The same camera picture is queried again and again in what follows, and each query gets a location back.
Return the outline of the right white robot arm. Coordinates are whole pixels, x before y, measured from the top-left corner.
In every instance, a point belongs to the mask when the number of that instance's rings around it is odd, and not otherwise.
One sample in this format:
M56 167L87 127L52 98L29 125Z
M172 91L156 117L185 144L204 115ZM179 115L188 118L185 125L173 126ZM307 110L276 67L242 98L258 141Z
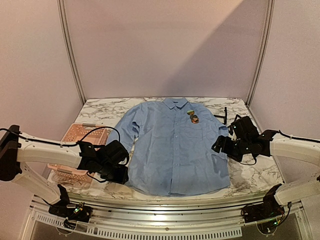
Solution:
M240 163L244 155L265 157L286 157L320 166L320 141L288 135L280 130L267 129L262 133L248 117L242 117L230 124L232 137L220 135L211 149L225 153ZM259 206L262 218L269 218L278 210L278 205L320 194L320 176L312 175L306 180L297 180L272 187L265 195L266 200Z

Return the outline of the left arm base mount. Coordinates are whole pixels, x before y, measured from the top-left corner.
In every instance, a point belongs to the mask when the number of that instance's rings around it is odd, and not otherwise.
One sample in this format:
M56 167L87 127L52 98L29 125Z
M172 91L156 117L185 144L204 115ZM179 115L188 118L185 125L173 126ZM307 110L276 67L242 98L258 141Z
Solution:
M61 199L57 203L48 205L48 212L57 217L64 218L63 227L70 230L74 230L78 222L89 223L93 212L93 208L84 202L73 204L68 199Z

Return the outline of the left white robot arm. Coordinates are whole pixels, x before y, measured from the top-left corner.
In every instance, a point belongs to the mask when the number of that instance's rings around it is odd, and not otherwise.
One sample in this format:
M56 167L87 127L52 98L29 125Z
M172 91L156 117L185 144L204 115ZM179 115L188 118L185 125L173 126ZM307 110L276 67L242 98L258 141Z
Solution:
M74 213L67 190L52 184L32 170L29 162L63 165L89 174L100 175L101 182L125 184L129 180L129 153L120 141L94 145L84 138L76 142L61 142L25 134L18 125L3 129L0 140L0 179L13 182L42 198L63 216Z

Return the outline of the blue button-up shirt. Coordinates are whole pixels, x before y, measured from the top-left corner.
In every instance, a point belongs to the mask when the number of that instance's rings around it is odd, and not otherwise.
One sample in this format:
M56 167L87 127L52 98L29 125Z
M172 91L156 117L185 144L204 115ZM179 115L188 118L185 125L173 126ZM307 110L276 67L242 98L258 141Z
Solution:
M191 122L194 110L199 123ZM185 98L146 101L129 109L110 132L132 152L127 186L154 196L195 196L230 185L228 158L212 145L228 128L200 103Z

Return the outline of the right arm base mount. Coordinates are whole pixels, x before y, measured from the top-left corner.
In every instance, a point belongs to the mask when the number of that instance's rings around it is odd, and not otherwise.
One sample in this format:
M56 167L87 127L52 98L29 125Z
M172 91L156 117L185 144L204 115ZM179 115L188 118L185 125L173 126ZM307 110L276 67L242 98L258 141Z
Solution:
M245 205L241 209L240 215L245 223L256 222L256 227L260 233L271 235L288 218L292 203L288 202L286 207L287 211L276 200L264 200L259 204L249 203Z

